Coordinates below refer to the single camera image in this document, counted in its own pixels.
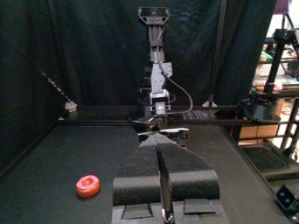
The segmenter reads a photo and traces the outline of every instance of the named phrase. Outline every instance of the black curtain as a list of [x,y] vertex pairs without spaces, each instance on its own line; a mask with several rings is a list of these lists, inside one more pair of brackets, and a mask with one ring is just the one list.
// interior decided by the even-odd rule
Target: black curtain
[[46,1],[0,1],[0,15],[1,168],[53,124],[64,100],[31,65],[61,84]]
[[[149,64],[137,6],[169,8],[164,53],[172,62],[172,79],[190,93],[194,104],[206,101],[220,0],[1,1],[0,165],[62,111],[64,99],[29,60],[80,106],[136,105],[137,83]],[[246,96],[273,8],[273,0],[228,0],[214,95],[218,105],[236,104]],[[188,105],[181,90],[172,84],[168,88],[174,103]]]
[[[228,0],[214,102],[236,104],[246,96],[274,1]],[[134,105],[137,83],[148,65],[145,28],[137,6],[170,10],[164,40],[172,79],[194,104],[208,99],[220,0],[54,1],[60,38],[68,64],[69,91],[78,105]],[[182,92],[168,86],[177,104]]]

